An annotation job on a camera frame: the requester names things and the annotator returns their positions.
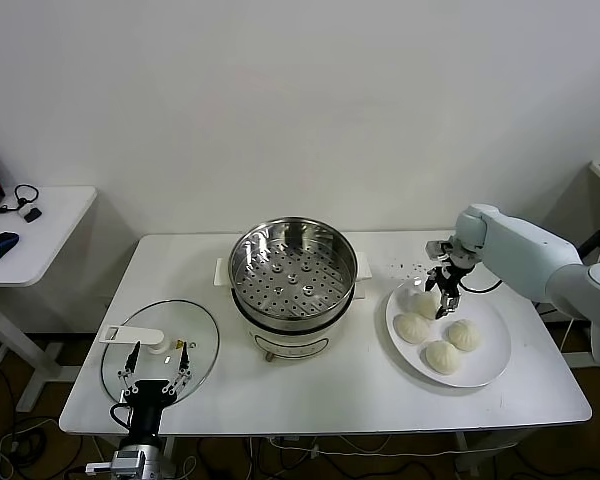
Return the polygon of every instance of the white table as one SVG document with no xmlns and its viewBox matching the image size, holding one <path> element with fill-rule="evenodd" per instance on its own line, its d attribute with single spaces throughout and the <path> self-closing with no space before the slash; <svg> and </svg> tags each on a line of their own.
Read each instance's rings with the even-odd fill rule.
<svg viewBox="0 0 600 480">
<path fill-rule="evenodd" d="M 18 244 L 0 259 L 0 287 L 26 287 L 40 280 L 96 197 L 96 189 L 89 186 L 39 190 L 36 205 L 42 216 L 37 220 L 27 223 L 16 212 L 0 214 L 0 232 L 20 235 Z M 5 203 L 15 206 L 13 195 Z M 0 342 L 0 361 L 11 349 L 35 369 L 18 402 L 19 412 L 33 409 L 45 383 L 72 382 L 77 377 L 80 367 L 55 362 L 62 344 L 51 343 L 41 350 L 1 312 Z"/>
<path fill-rule="evenodd" d="M 385 326 L 388 295 L 407 274 L 423 275 L 432 265 L 424 254 L 426 241 L 448 235 L 346 234 L 356 251 L 366 253 L 373 278 L 365 281 L 366 298 L 354 300 L 340 320 L 346 322 L 341 338 L 310 359 L 265 362 L 247 337 L 228 289 L 213 286 L 216 258 L 227 256 L 237 234 L 144 237 L 103 325 L 120 324 L 164 299 L 195 301 L 216 319 L 217 363 L 198 391 L 165 410 L 160 431 L 167 436 L 467 431 L 588 420 L 591 408 L 536 311 L 506 286 L 488 299 L 507 323 L 512 356 L 490 385 L 439 385 L 399 356 Z M 481 268 L 466 281 L 474 287 L 493 282 Z M 124 433 L 109 418 L 112 402 L 100 381 L 103 350 L 100 343 L 91 346 L 60 417 L 66 432 Z"/>
</svg>

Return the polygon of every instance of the small white table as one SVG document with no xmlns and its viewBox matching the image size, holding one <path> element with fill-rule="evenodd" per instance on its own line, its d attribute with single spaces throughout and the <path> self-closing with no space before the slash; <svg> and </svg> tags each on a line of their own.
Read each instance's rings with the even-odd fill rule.
<svg viewBox="0 0 600 480">
<path fill-rule="evenodd" d="M 0 287 L 26 287 L 42 278 L 66 240 L 96 197 L 89 186 L 40 187 L 36 205 L 42 216 L 27 223 L 16 212 L 0 214 L 0 232 L 15 232 L 20 241 L 0 259 Z M 15 206 L 13 195 L 6 204 Z M 47 382 L 72 382 L 80 367 L 61 367 L 55 358 L 61 343 L 41 350 L 29 337 L 0 312 L 0 361 L 8 349 L 34 367 L 35 372 L 17 405 L 19 412 L 33 409 Z"/>
</svg>

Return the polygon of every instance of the white steamer base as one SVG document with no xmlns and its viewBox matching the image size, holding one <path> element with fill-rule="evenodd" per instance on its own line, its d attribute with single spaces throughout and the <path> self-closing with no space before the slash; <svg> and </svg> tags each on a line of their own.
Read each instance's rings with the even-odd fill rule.
<svg viewBox="0 0 600 480">
<path fill-rule="evenodd" d="M 364 286 L 360 282 L 371 278 L 371 268 L 369 267 L 367 256 L 363 252 L 355 253 L 358 263 L 358 276 L 356 277 L 356 287 L 354 297 L 351 300 L 352 302 L 356 299 L 365 298 Z M 231 286 L 231 281 L 227 274 L 226 258 L 218 258 L 216 260 L 213 284 L 216 287 Z M 347 321 L 347 312 L 344 312 L 342 317 L 336 320 L 333 325 L 306 335 L 279 335 L 259 328 L 247 318 L 244 321 L 247 323 L 249 337 L 251 337 L 259 349 L 265 352 L 265 360 L 270 362 L 276 357 L 287 360 L 301 360 L 324 352 L 334 343 L 337 332 L 340 330 L 342 324 Z"/>
<path fill-rule="evenodd" d="M 245 321 L 249 336 L 265 352 L 265 360 L 271 361 L 274 357 L 299 360 L 324 352 L 333 344 L 337 331 L 346 322 L 346 312 L 333 325 L 307 335 L 278 335 L 257 327 L 246 318 Z"/>
</svg>

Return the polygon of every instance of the white wall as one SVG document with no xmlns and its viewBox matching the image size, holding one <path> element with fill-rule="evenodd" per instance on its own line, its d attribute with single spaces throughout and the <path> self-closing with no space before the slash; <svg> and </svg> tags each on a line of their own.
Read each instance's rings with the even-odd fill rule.
<svg viewBox="0 0 600 480">
<path fill-rule="evenodd" d="M 599 157 L 600 0 L 0 0 L 3 175 L 101 194 L 29 330 L 95 328 L 151 232 L 481 201 L 578 241 Z"/>
</svg>

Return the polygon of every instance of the white robotic arm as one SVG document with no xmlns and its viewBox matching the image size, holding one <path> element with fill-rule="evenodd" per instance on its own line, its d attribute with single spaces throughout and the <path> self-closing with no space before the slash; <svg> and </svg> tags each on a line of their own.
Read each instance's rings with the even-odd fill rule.
<svg viewBox="0 0 600 480">
<path fill-rule="evenodd" d="M 483 262 L 520 295 L 600 328 L 600 264 L 584 266 L 566 240 L 495 207 L 471 205 L 459 215 L 455 235 L 428 242 L 427 253 L 442 263 L 426 284 L 441 290 L 439 317 L 455 310 L 462 277 Z"/>
</svg>

